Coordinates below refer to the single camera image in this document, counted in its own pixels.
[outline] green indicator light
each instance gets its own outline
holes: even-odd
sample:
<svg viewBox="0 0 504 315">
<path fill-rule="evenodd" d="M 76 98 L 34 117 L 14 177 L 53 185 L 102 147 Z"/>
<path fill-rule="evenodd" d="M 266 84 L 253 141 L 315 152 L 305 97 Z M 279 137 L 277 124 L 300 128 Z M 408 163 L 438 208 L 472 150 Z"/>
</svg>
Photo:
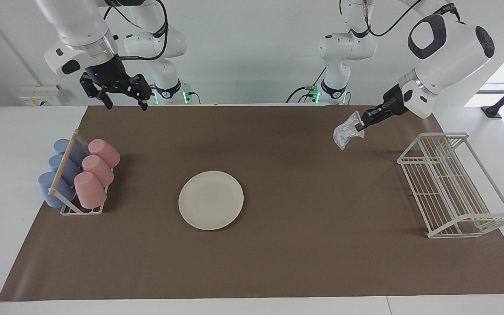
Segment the green indicator light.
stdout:
<svg viewBox="0 0 504 315">
<path fill-rule="evenodd" d="M 316 91 L 316 95 L 314 95 L 314 97 L 312 98 L 312 102 L 318 103 L 319 100 L 320 100 L 320 92 Z"/>
<path fill-rule="evenodd" d="M 349 105 L 351 101 L 351 92 L 346 92 L 346 97 L 343 98 L 343 103 Z"/>
<path fill-rule="evenodd" d="M 192 102 L 192 98 L 190 97 L 190 95 L 188 95 L 188 93 L 186 92 L 182 92 L 184 94 L 184 102 L 186 102 L 186 104 L 190 104 Z"/>
</svg>

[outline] cup rack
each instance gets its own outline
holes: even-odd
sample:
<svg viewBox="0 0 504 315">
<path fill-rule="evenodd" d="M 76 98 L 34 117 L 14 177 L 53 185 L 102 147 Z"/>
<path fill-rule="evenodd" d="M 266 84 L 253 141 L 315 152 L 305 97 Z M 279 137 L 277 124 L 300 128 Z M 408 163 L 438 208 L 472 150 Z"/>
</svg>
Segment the cup rack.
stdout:
<svg viewBox="0 0 504 315">
<path fill-rule="evenodd" d="M 61 215 L 69 216 L 69 215 L 97 215 L 102 213 L 102 209 L 104 209 L 104 203 L 94 209 L 85 209 L 81 207 L 80 205 L 75 205 L 72 201 L 69 201 L 66 197 L 64 197 L 59 191 L 58 191 L 58 183 L 60 182 L 60 178 L 62 177 L 63 171 L 66 167 L 66 161 L 67 159 L 70 158 L 71 151 L 74 148 L 74 145 L 78 144 L 85 152 L 89 153 L 88 151 L 88 143 L 79 135 L 79 130 L 76 129 L 70 139 L 70 143 L 68 144 L 66 151 L 63 154 L 63 158 L 61 163 L 58 166 L 58 170 L 56 171 L 56 175 L 54 177 L 54 181 L 52 182 L 52 186 L 48 189 L 48 195 L 49 196 L 55 196 L 57 199 L 62 201 L 65 206 L 62 207 L 60 213 Z M 106 186 L 104 188 L 104 192 L 108 193 L 108 187 Z"/>
</svg>

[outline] plastic cup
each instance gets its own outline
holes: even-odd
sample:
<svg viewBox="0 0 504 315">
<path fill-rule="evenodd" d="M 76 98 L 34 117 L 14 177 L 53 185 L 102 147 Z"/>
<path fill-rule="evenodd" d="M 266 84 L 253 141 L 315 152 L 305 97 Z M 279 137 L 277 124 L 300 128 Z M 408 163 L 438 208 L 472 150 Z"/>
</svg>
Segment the plastic cup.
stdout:
<svg viewBox="0 0 504 315">
<path fill-rule="evenodd" d="M 89 171 L 75 177 L 75 190 L 80 205 L 85 209 L 100 207 L 106 201 L 106 193 L 98 178 Z"/>
<path fill-rule="evenodd" d="M 40 177 L 38 177 L 38 186 L 40 187 L 40 191 L 42 192 L 44 200 L 46 200 L 48 206 L 52 208 L 61 208 L 65 206 L 65 204 L 61 200 L 59 200 L 56 196 L 48 196 L 48 189 L 52 187 L 52 181 L 54 181 L 55 176 L 56 174 L 52 171 L 40 175 Z M 63 178 L 59 179 L 57 189 L 58 192 L 60 192 L 69 201 L 72 201 L 74 199 L 74 190 L 71 189 L 69 184 L 67 184 L 67 182 Z"/>
<path fill-rule="evenodd" d="M 108 164 L 108 168 L 114 168 L 120 163 L 120 153 L 102 139 L 94 139 L 91 141 L 91 143 L 88 144 L 88 151 L 91 154 L 100 156 L 100 158 Z"/>
<path fill-rule="evenodd" d="M 60 163 L 62 163 L 63 154 L 56 154 L 50 158 L 48 161 L 48 165 L 50 169 L 54 172 L 58 172 L 58 167 L 60 167 Z M 66 180 L 66 182 L 73 186 L 75 182 L 75 177 L 82 172 L 81 168 L 77 166 L 71 159 L 67 159 L 66 167 L 63 169 L 62 178 Z"/>
<path fill-rule="evenodd" d="M 84 158 L 83 170 L 94 174 L 102 184 L 102 187 L 106 187 L 114 181 L 114 173 L 112 173 L 108 164 L 98 155 L 89 155 Z"/>
<path fill-rule="evenodd" d="M 54 143 L 54 151 L 57 154 L 64 154 L 66 152 L 67 146 L 70 144 L 68 139 L 60 139 Z M 70 160 L 72 160 L 79 167 L 83 164 L 83 159 L 88 156 L 87 152 L 84 151 L 78 144 L 73 146 L 70 154 Z"/>
</svg>

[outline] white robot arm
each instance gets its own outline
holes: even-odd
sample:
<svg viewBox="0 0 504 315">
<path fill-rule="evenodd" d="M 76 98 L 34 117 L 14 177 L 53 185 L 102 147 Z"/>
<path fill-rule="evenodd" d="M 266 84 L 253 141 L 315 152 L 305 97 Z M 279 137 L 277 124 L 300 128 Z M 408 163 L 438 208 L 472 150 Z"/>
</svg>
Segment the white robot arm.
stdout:
<svg viewBox="0 0 504 315">
<path fill-rule="evenodd" d="M 138 101 L 143 110 L 152 90 L 142 74 L 128 76 L 123 60 L 145 60 L 150 66 L 160 102 L 187 102 L 184 83 L 165 58 L 186 52 L 184 37 L 168 25 L 162 2 L 156 0 L 36 0 L 46 19 L 54 25 L 60 40 L 44 54 L 46 62 L 59 76 L 84 69 L 80 83 L 87 96 L 112 108 L 107 93 L 122 93 Z M 124 41 L 133 56 L 118 56 L 117 36 L 98 12 L 98 6 L 128 6 L 145 32 L 129 35 Z"/>
<path fill-rule="evenodd" d="M 486 30 L 460 22 L 452 2 L 400 1 L 424 16 L 408 36 L 408 47 L 420 64 L 384 94 L 381 105 L 364 113 L 356 126 L 359 131 L 408 110 L 421 118 L 428 117 L 440 93 L 476 72 L 494 55 L 494 42 Z M 369 28 L 373 5 L 373 0 L 344 0 L 343 15 L 350 19 L 346 22 L 350 32 L 329 35 L 318 45 L 320 56 L 328 64 L 328 72 L 318 89 L 322 102 L 340 103 L 350 75 L 343 65 L 346 60 L 374 54 L 376 40 Z"/>
<path fill-rule="evenodd" d="M 150 69 L 159 104 L 188 103 L 189 98 L 185 90 L 188 90 L 189 86 L 178 78 L 172 62 L 166 60 L 166 58 L 182 56 L 186 52 L 184 36 L 170 26 L 168 21 L 166 21 L 168 34 L 164 36 L 165 15 L 159 2 L 155 0 L 145 0 L 140 6 L 131 6 L 129 9 L 134 24 L 146 31 L 126 37 L 124 48 L 128 54 L 150 58 L 159 55 L 162 48 L 165 48 L 160 58 L 143 60 Z"/>
<path fill-rule="evenodd" d="M 370 17 L 375 0 L 368 0 L 367 15 Z M 363 0 L 345 0 L 342 17 L 350 28 L 348 33 L 330 34 L 318 43 L 318 54 L 328 65 L 324 78 L 318 83 L 320 102 L 341 104 L 346 95 L 351 69 L 347 60 L 362 60 L 376 52 L 376 38 L 368 32 L 364 21 Z"/>
</svg>

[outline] crumpled plastic bag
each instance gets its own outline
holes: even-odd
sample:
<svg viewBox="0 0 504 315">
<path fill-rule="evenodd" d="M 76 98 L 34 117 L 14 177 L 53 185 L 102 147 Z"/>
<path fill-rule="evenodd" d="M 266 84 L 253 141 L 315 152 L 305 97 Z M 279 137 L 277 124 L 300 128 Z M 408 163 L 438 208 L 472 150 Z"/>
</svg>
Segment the crumpled plastic bag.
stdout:
<svg viewBox="0 0 504 315">
<path fill-rule="evenodd" d="M 334 129 L 334 142 L 342 151 L 353 138 L 364 138 L 364 130 L 357 131 L 355 125 L 361 122 L 361 116 L 355 111 L 351 116 L 336 129 Z"/>
</svg>

